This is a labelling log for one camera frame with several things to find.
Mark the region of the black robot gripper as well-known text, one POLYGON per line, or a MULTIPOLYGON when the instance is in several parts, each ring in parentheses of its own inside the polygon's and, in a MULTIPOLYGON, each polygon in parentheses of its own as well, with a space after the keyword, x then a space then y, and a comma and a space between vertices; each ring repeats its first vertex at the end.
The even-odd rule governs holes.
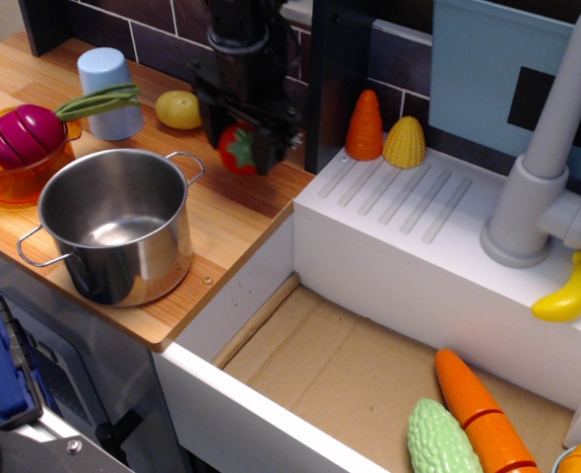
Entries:
POLYGON ((253 127, 257 173, 266 175, 303 142, 300 114, 285 90, 286 67, 263 50, 215 52, 188 63, 199 100, 203 128, 217 149, 223 132, 234 122, 253 127))

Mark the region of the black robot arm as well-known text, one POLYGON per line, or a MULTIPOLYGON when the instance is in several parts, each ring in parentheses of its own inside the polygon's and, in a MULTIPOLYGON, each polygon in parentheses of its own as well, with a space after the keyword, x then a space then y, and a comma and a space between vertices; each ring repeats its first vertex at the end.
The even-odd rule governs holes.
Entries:
POLYGON ((235 155, 235 173, 267 174, 302 141, 300 112, 286 91, 301 46, 281 1, 209 1, 212 60, 194 59, 203 128, 217 150, 235 155))

